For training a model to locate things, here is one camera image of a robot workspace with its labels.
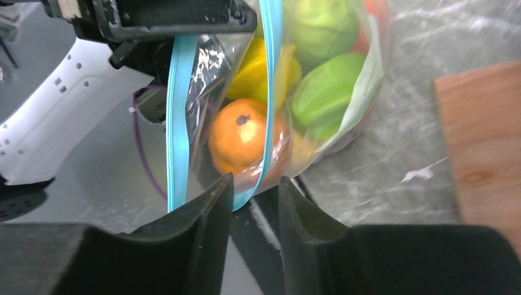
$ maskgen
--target yellow fruit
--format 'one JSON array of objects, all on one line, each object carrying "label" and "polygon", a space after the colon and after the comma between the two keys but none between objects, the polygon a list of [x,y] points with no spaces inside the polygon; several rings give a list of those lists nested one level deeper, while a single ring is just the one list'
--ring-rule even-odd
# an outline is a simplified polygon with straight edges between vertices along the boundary
[{"label": "yellow fruit", "polygon": [[295,177],[306,170],[316,159],[316,150],[320,144],[310,138],[304,138],[296,131],[292,135],[291,164],[287,170],[290,177]]},{"label": "yellow fruit", "polygon": [[[276,108],[279,109],[302,78],[302,68],[294,58],[296,47],[284,46],[277,67],[274,86]],[[227,97],[237,100],[244,97],[267,102],[268,82],[264,40],[254,38],[232,81]]]}]

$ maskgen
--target table surface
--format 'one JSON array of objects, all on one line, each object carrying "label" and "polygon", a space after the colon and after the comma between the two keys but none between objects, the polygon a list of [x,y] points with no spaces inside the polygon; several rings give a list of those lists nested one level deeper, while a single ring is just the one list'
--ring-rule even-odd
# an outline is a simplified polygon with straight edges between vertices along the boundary
[{"label": "table surface", "polygon": [[302,174],[345,224],[460,222],[432,82],[521,59],[521,1],[388,0],[390,63],[369,125]]},{"label": "table surface", "polygon": [[[302,179],[318,205],[345,224],[459,222],[431,83],[446,74],[520,59],[521,2],[388,0],[388,5],[390,63],[369,125]],[[30,36],[22,28],[12,46],[20,70],[9,71],[0,54],[0,65],[11,75],[0,84],[0,120],[74,41],[66,23],[36,15],[27,20]],[[23,69],[31,74],[21,74]],[[119,232],[164,214],[164,201],[139,166],[129,105],[124,101],[116,107],[73,150],[48,189],[49,201],[16,222],[83,221]],[[141,128],[152,170],[165,187],[164,132],[143,121]]]}]

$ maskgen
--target green fruit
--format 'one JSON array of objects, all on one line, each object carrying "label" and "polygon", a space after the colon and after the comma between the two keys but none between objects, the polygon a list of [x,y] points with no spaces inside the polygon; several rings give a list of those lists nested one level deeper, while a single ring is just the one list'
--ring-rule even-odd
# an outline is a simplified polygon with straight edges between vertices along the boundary
[{"label": "green fruit", "polygon": [[366,56],[339,55],[307,74],[293,94],[290,108],[310,137],[326,141],[340,128]]},{"label": "green fruit", "polygon": [[352,48],[362,6],[361,0],[284,0],[284,30],[306,72]]}]

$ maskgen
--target orange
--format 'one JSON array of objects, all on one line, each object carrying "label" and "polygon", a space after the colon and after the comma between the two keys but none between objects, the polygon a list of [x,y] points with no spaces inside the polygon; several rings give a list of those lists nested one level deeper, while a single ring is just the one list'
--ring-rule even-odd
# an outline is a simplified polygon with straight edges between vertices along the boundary
[{"label": "orange", "polygon": [[[266,115],[266,105],[252,98],[235,100],[219,112],[212,123],[208,138],[211,159],[219,173],[233,173],[236,176],[262,159]],[[273,145],[280,144],[285,134],[287,134],[286,126],[276,114]],[[282,165],[279,162],[288,161],[277,161],[270,174],[282,173],[279,171],[278,166]]]}]

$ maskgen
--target yellow bell pepper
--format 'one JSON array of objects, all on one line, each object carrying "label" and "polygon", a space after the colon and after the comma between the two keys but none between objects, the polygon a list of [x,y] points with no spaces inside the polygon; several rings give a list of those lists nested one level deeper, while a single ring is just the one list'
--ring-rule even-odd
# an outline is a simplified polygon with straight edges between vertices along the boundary
[{"label": "yellow bell pepper", "polygon": [[[276,108],[279,109],[284,99],[290,94],[302,79],[302,68],[294,58],[296,46],[286,45],[282,48],[275,80]],[[232,81],[227,97],[231,100],[240,98],[254,98],[267,102],[268,77],[266,65],[266,51],[264,40],[254,38]]]}]

